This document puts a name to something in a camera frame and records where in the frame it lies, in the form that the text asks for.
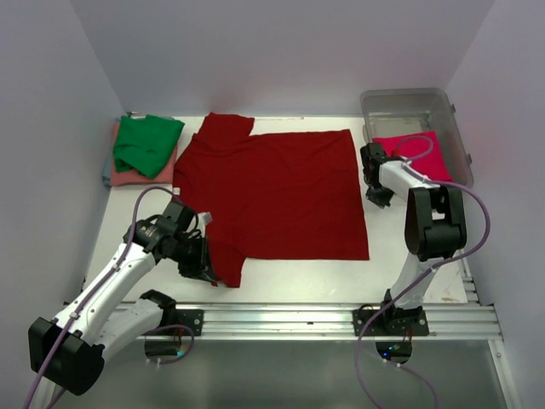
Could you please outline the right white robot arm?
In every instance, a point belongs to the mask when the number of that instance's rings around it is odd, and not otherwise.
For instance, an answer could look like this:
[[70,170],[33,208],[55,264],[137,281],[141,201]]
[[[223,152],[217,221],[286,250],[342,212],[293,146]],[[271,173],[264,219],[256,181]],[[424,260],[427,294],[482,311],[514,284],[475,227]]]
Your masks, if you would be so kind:
[[426,336],[429,334],[423,298],[435,264],[451,259],[467,243],[467,229],[458,187],[432,183],[413,170],[409,161],[388,156],[379,143],[360,149],[365,197],[381,209],[393,197],[405,204],[404,242],[408,250],[399,277],[387,289],[378,310],[369,304],[353,310],[354,333],[373,336]]

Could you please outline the dark red t-shirt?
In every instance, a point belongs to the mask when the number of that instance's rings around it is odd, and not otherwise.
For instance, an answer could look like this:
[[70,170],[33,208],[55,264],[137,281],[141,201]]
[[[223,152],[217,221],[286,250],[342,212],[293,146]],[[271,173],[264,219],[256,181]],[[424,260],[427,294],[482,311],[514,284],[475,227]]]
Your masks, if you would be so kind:
[[237,288],[245,260],[370,257],[349,130],[257,135],[234,114],[204,118],[174,167],[181,201],[208,212],[216,278]]

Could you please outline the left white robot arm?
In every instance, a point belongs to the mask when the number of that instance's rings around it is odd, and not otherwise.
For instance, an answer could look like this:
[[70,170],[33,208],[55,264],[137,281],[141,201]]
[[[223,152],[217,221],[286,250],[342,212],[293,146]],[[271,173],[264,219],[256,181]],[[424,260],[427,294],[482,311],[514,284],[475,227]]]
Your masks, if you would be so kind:
[[31,368],[62,389],[83,395],[117,352],[140,335],[170,332],[194,337],[174,298],[148,290],[125,312],[114,312],[129,291],[162,260],[182,277],[217,282],[205,229],[209,212],[171,201],[163,213],[133,219],[123,242],[88,288],[53,319],[38,318],[28,331]]

